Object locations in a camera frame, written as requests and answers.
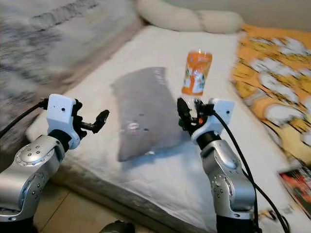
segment can label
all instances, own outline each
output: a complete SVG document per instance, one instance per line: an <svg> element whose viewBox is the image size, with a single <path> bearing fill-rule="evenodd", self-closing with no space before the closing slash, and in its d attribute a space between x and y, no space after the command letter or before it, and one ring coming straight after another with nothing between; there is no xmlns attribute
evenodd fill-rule
<svg viewBox="0 0 311 233"><path fill-rule="evenodd" d="M201 96L205 86L205 80L212 62L212 54L202 51L188 53L186 74L182 93Z"/></svg>

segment tiled floor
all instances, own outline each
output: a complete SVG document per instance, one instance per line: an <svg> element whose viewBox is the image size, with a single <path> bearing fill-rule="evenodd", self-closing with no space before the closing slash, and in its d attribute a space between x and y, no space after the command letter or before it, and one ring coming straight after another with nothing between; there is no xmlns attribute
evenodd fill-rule
<svg viewBox="0 0 311 233"><path fill-rule="evenodd" d="M40 233L99 233L115 220L126 220L114 211L66 188L49 183L35 215ZM136 233L154 233L136 225Z"/></svg>

